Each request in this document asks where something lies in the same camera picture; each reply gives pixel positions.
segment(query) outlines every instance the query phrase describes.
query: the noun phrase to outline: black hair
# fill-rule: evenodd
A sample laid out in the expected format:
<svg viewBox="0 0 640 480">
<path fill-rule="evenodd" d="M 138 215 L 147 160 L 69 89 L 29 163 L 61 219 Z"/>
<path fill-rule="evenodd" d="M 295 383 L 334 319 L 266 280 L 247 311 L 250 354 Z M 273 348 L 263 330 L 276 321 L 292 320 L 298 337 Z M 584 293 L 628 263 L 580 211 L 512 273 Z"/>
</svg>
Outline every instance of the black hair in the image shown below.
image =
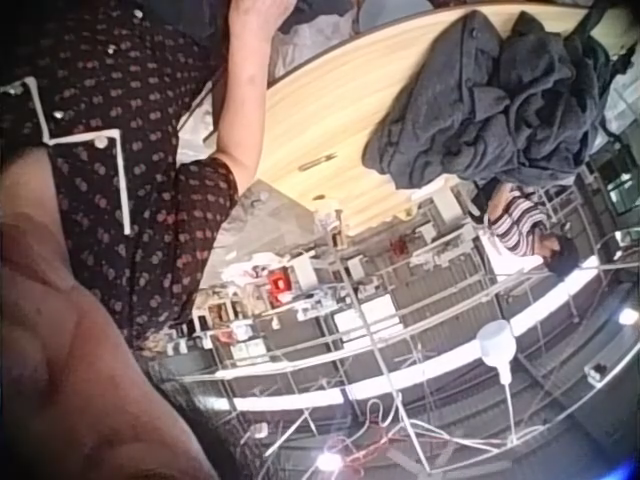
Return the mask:
<svg viewBox="0 0 640 480">
<path fill-rule="evenodd" d="M 189 426 L 220 480 L 285 480 L 277 459 L 265 459 L 260 444 L 244 439 L 240 416 L 221 422 L 228 412 L 204 408 L 197 388 L 180 381 L 161 362 L 138 362 L 158 394 Z"/>
<path fill-rule="evenodd" d="M 558 240 L 560 249 L 545 261 L 547 270 L 564 279 L 573 272 L 580 263 L 580 255 L 576 243 L 565 235 L 553 234 Z"/>
</svg>

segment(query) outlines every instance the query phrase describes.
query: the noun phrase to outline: ceiling light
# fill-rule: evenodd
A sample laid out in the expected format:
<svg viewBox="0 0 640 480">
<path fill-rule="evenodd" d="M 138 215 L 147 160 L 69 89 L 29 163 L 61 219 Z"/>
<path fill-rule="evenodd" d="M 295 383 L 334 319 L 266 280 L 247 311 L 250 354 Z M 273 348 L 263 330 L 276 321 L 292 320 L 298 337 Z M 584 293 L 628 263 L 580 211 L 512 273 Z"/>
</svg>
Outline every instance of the ceiling light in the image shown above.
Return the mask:
<svg viewBox="0 0 640 480">
<path fill-rule="evenodd" d="M 621 325 L 633 325 L 638 321 L 638 318 L 640 318 L 640 313 L 633 308 L 625 308 L 620 312 L 618 322 L 620 322 Z"/>
<path fill-rule="evenodd" d="M 324 452 L 318 457 L 316 466 L 323 472 L 335 472 L 342 468 L 344 460 L 337 453 Z"/>
</svg>

